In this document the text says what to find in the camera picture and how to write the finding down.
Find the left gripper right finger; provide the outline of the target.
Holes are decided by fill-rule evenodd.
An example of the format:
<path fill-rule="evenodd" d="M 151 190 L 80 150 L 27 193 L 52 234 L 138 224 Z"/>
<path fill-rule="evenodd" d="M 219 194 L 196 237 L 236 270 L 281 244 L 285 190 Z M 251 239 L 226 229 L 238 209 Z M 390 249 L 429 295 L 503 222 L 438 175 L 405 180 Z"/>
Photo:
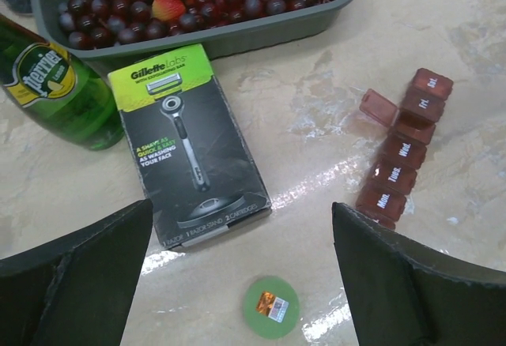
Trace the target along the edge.
<path fill-rule="evenodd" d="M 503 345 L 505 274 L 332 205 L 334 248 L 361 345 Z"/>

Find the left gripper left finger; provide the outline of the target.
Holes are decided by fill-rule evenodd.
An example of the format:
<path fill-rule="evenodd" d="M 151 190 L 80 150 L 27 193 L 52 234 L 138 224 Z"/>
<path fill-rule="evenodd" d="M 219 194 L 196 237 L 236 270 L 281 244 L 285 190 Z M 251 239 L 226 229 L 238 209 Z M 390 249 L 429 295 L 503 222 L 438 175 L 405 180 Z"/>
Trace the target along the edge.
<path fill-rule="evenodd" d="M 118 345 L 153 226 L 150 200 L 1 260 L 3 345 Z"/>

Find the green bottle cap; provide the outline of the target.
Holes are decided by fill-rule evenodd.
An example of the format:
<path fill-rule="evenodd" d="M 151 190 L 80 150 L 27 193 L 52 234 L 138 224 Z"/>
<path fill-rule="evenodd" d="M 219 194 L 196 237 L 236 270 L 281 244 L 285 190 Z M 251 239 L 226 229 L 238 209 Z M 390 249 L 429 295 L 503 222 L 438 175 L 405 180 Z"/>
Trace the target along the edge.
<path fill-rule="evenodd" d="M 287 281 L 278 276 L 265 276 L 247 289 L 243 316 L 255 334 L 277 340 L 295 329 L 300 318 L 300 300 Z"/>

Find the red weekly pill organizer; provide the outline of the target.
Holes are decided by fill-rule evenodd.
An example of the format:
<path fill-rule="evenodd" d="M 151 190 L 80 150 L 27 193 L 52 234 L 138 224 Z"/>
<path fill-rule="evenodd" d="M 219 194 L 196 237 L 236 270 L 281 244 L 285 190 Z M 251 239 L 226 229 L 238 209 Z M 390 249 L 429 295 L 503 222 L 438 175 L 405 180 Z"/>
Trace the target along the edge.
<path fill-rule="evenodd" d="M 360 111 L 387 128 L 355 203 L 376 223 L 396 228 L 453 85 L 450 78 L 420 68 L 399 105 L 373 89 L 363 95 Z"/>

